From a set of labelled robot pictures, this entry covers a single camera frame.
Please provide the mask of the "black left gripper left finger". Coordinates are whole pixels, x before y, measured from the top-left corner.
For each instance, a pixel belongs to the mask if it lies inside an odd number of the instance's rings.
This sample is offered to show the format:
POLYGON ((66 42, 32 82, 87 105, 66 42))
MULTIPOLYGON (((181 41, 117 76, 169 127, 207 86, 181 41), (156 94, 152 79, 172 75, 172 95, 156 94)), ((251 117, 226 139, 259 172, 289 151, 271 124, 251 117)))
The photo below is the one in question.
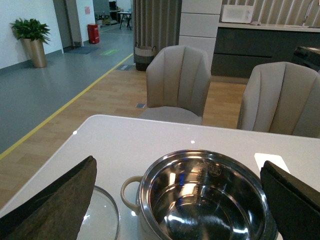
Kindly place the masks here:
POLYGON ((2 240, 75 240, 94 190, 97 161, 88 156, 0 219, 2 240))

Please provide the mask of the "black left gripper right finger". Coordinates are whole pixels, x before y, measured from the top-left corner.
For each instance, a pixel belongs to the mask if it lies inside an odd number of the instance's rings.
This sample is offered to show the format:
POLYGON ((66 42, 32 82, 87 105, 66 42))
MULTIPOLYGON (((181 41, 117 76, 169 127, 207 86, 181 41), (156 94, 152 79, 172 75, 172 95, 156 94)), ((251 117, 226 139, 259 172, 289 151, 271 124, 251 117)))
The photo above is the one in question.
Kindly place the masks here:
POLYGON ((320 238, 320 192, 265 161, 260 179, 270 212, 284 240, 320 238))

